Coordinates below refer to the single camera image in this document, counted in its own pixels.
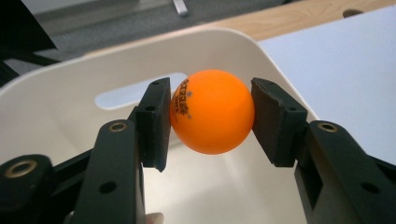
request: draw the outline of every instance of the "gray floor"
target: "gray floor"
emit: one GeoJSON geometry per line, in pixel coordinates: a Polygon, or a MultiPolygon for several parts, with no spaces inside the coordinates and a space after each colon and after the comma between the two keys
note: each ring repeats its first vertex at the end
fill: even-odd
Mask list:
{"type": "MultiPolygon", "coordinates": [[[[184,18],[177,15],[171,0],[146,2],[103,0],[35,15],[57,47],[37,54],[65,61],[96,49],[280,6],[285,0],[185,0],[189,16],[184,18]]],[[[19,74],[37,68],[14,60],[7,63],[19,74]]]]}

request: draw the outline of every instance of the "metal stand leg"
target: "metal stand leg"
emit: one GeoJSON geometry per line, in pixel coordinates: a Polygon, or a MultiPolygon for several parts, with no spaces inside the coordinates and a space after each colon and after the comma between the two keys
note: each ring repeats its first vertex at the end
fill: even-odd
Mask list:
{"type": "Polygon", "coordinates": [[[186,4],[184,3],[183,0],[173,0],[176,10],[177,10],[177,14],[180,17],[185,17],[189,15],[189,11],[186,8],[186,4]]]}

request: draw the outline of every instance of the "blue surface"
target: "blue surface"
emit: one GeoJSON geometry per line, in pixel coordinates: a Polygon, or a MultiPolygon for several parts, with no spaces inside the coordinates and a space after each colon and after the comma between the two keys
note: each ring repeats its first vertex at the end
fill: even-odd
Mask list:
{"type": "Polygon", "coordinates": [[[320,119],[396,164],[396,7],[260,42],[320,119]]]}

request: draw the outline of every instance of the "orange ping pong ball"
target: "orange ping pong ball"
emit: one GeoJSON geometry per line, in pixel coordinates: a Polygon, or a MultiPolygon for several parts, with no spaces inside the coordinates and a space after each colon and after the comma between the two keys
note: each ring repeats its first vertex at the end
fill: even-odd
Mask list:
{"type": "Polygon", "coordinates": [[[254,121],[254,104],[245,84],[220,70],[205,70],[186,78],[170,105],[171,125],[189,148],[220,154],[239,146],[254,121]]]}

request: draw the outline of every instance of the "bin handle cutout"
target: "bin handle cutout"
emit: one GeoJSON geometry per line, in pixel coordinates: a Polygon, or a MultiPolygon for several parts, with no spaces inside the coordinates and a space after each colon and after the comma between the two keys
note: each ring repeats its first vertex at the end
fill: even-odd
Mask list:
{"type": "Polygon", "coordinates": [[[128,105],[134,105],[140,102],[149,84],[157,79],[170,77],[171,91],[174,92],[178,85],[187,78],[184,73],[171,73],[165,76],[154,77],[144,81],[120,87],[112,91],[106,91],[98,94],[94,101],[95,104],[104,110],[120,109],[128,105]]]}

